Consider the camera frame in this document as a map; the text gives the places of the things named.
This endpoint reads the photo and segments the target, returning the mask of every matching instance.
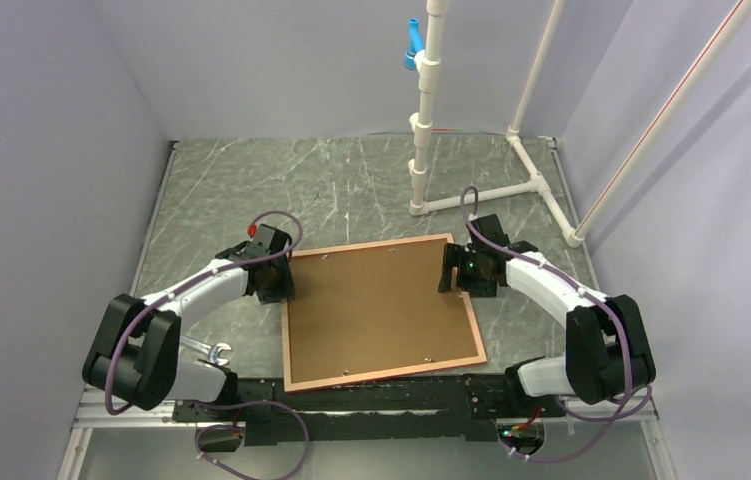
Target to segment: blue valve handle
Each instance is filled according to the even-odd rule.
[[[410,43],[404,53],[404,67],[408,70],[416,70],[416,62],[413,61],[413,56],[420,50],[425,50],[425,43],[422,41],[422,35],[419,34],[419,19],[411,18],[408,21],[407,30],[410,35]]]

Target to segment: robotic arm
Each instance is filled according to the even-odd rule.
[[[144,410],[165,399],[236,403],[236,398],[228,398],[236,396],[235,373],[209,363],[179,361],[178,347],[182,329],[242,296],[256,293],[261,304],[294,298],[286,256],[236,267],[244,260],[283,251],[291,237],[263,224],[249,233],[251,240],[219,252],[206,267],[169,288],[141,298],[126,294],[114,298],[84,363],[84,381],[105,388],[119,338],[148,305],[160,303],[131,332],[141,342],[122,351],[113,394]]]
[[[630,297],[610,297],[555,275],[545,256],[528,242],[510,243],[496,215],[470,222],[485,239],[532,262],[512,258],[490,248],[470,230],[465,246],[448,244],[443,252],[439,291],[456,286],[476,297],[493,297],[497,287],[526,294],[566,329],[566,351],[555,358],[535,358],[505,370],[509,400],[531,406],[547,395],[575,395],[587,404],[610,400],[624,391],[624,368],[619,338],[607,314],[594,299],[604,302],[620,319],[631,357],[632,387],[655,379],[655,365],[637,304]]]

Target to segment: cork board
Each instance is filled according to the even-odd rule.
[[[438,293],[450,234],[295,252],[287,392],[487,361],[469,295]]]

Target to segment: gray marble surface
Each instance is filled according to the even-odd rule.
[[[571,218],[547,142],[525,139],[524,144]],[[423,217],[408,213],[407,162],[413,154],[410,135],[178,143],[137,293],[161,290],[202,268],[217,252],[246,239],[246,226],[268,209],[285,209],[301,219],[302,249],[444,232],[466,242],[458,209]],[[429,161],[429,200],[457,195],[469,183],[484,190],[528,179],[502,136],[435,136]],[[512,240],[533,243],[552,263],[591,284],[583,250],[566,246],[538,195],[482,203],[479,215],[489,213],[499,215]],[[293,231],[282,217],[269,220]],[[562,353],[564,331],[549,314],[521,293],[500,292],[497,298],[472,301],[488,362],[445,373],[499,373],[521,360]],[[243,298],[199,321],[188,334],[206,343],[229,343],[231,366],[240,376],[283,376],[277,305]],[[191,352],[184,355],[194,358]]]

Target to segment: wrench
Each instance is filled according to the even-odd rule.
[[[214,365],[221,367],[228,364],[228,360],[219,358],[220,353],[231,350],[231,346],[227,343],[217,343],[216,345],[210,346],[206,343],[201,343],[194,338],[181,335],[181,345],[195,350],[196,352],[203,353],[207,359],[210,360],[210,363]]]

